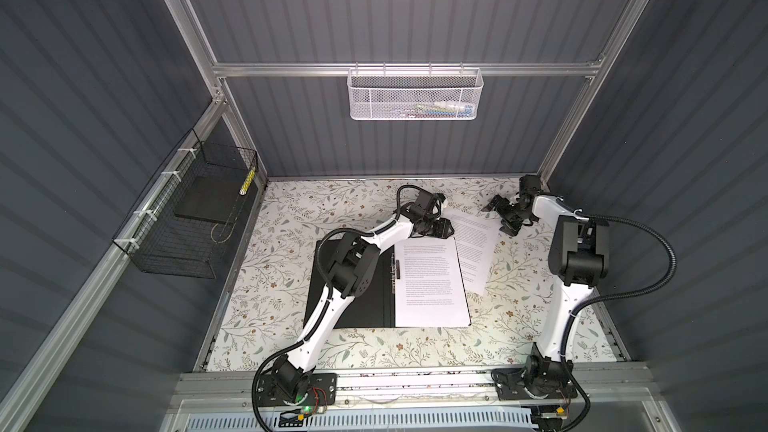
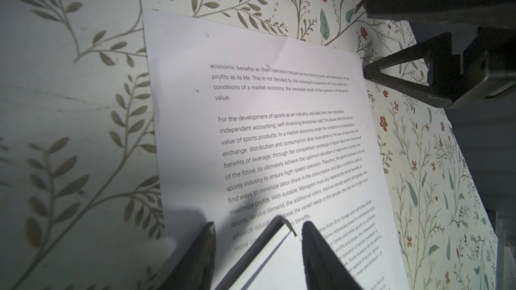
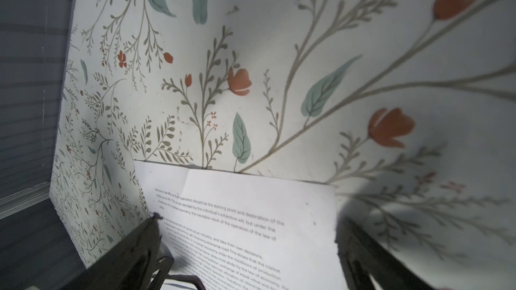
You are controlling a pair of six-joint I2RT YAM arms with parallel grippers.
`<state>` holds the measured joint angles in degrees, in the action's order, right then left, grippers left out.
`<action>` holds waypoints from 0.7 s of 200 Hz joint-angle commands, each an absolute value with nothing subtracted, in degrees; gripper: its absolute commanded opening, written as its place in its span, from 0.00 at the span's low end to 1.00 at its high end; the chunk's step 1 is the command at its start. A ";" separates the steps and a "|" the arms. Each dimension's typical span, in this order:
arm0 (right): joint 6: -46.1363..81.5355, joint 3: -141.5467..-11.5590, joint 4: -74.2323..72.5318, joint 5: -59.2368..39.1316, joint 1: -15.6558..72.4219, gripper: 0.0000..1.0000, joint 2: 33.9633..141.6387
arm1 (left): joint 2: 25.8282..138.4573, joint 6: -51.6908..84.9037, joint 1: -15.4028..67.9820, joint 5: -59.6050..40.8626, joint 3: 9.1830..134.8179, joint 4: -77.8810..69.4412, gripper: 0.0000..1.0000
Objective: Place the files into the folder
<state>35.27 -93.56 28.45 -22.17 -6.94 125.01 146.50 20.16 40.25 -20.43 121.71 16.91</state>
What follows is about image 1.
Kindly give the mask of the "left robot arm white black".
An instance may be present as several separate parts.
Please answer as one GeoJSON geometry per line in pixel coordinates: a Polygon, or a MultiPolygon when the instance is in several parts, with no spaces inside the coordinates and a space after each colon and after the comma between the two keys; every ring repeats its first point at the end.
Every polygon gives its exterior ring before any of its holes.
{"type": "Polygon", "coordinates": [[[393,215],[370,230],[336,228],[317,243],[312,272],[321,279],[321,295],[293,344],[264,360],[256,376],[266,375],[293,403],[311,388],[311,377],[330,332],[373,281],[379,257],[410,238],[448,239],[454,235],[442,215],[446,197],[405,184],[396,191],[393,215]]]}

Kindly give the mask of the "white printed sheet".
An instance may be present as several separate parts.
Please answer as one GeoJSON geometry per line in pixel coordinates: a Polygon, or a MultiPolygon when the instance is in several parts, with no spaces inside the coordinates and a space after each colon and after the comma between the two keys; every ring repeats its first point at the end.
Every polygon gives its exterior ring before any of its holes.
{"type": "Polygon", "coordinates": [[[459,265],[467,292],[484,295],[490,277],[499,224],[493,218],[479,217],[457,209],[445,212],[454,229],[459,265]]]}
{"type": "Polygon", "coordinates": [[[454,238],[409,238],[394,246],[394,258],[397,328],[471,325],[454,238]]]}

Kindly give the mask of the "orange folder black inside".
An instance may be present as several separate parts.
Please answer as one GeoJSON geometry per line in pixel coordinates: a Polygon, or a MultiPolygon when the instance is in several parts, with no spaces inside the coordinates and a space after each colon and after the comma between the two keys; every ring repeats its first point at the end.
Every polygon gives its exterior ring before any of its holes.
{"type": "Polygon", "coordinates": [[[395,326],[396,278],[397,267],[393,246],[379,257],[367,290],[346,308],[335,327],[337,329],[397,328],[395,326]]]}

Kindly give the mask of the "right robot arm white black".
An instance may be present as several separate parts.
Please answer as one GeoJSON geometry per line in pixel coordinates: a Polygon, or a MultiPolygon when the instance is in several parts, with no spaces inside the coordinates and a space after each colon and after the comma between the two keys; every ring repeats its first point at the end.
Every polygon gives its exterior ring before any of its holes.
{"type": "Polygon", "coordinates": [[[521,374],[521,386],[536,399],[552,394],[571,398],[575,391],[568,374],[573,370],[573,363],[567,356],[572,351],[575,334],[578,315],[575,308],[584,303],[607,276],[609,224],[566,205],[560,197],[543,189],[539,176],[531,174],[520,178],[515,201],[496,195],[483,210],[497,212],[501,218],[500,231],[510,237],[538,222],[553,229],[548,267],[557,285],[543,330],[521,374]]]}

